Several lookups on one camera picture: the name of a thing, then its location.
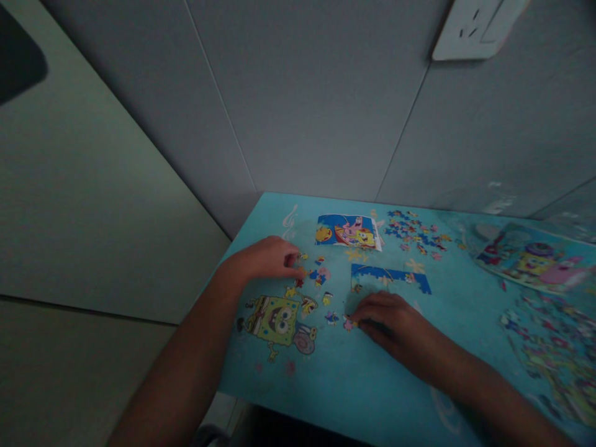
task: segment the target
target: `wall socket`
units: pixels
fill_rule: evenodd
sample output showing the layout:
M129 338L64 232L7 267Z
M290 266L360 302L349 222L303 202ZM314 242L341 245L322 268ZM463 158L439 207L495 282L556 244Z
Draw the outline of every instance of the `wall socket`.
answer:
M433 60L488 59L501 49L530 0L455 0Z

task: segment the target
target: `right hand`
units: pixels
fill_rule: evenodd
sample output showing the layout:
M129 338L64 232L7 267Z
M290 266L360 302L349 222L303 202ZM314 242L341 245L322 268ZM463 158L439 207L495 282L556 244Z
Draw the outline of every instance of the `right hand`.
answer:
M471 403L486 379L498 375L399 295L384 291L368 295L350 319L412 374L464 404Z

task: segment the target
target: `gray wall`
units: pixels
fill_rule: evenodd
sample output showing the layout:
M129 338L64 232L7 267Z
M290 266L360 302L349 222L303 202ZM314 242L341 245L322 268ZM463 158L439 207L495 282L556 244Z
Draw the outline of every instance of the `gray wall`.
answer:
M180 322L228 238L45 8L1 1L48 76L0 107L0 294Z
M232 236L261 191L432 206L496 180L530 216L596 172L590 0L533 0L495 58L448 64L448 0L45 4Z

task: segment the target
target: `forearm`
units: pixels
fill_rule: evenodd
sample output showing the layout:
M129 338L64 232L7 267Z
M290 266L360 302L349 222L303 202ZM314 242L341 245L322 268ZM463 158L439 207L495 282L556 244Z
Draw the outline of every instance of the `forearm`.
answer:
M153 364L112 434L110 445L186 445L219 384L238 299L248 278L228 263Z
M464 403L487 422L497 440L503 445L575 445L497 371L485 366L488 369L472 377Z

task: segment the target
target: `table surface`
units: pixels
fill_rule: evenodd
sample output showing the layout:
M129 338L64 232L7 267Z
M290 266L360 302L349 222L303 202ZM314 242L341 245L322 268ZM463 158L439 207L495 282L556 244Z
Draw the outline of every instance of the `table surface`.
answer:
M316 245L317 219L324 214L363 215L382 222L382 252ZM390 226L404 220L418 221L417 230L424 226L430 235L444 235L446 251L422 242L423 253L416 243L404 244ZM300 260L307 272L325 267L326 281L320 286L313 274L300 288L290 280L251 282L238 307L220 391L372 445L480 445L449 398L411 375L358 329L348 331L344 314L369 292L387 290L402 295L455 342L497 368L576 442L591 445L596 439L596 407L590 406L596 404L594 357L575 351L570 359L564 347L553 345L561 327L577 323L571 305L585 311L583 301L551 299L478 267L464 249L466 244L484 246L469 231L478 222L535 226L522 219L263 194L225 257L279 235L307 255ZM409 251L402 245L410 246ZM321 256L324 261L317 264ZM378 270L354 264L399 273L375 274ZM406 281L412 272L418 281ZM325 297L326 292L333 297ZM304 313L303 296L316 303L309 314ZM261 304L283 306L281 312L287 308L294 315L287 333L268 338L270 334L250 327L251 317L264 310ZM584 335L594 335L593 325L591 331ZM278 354L270 362L272 349Z

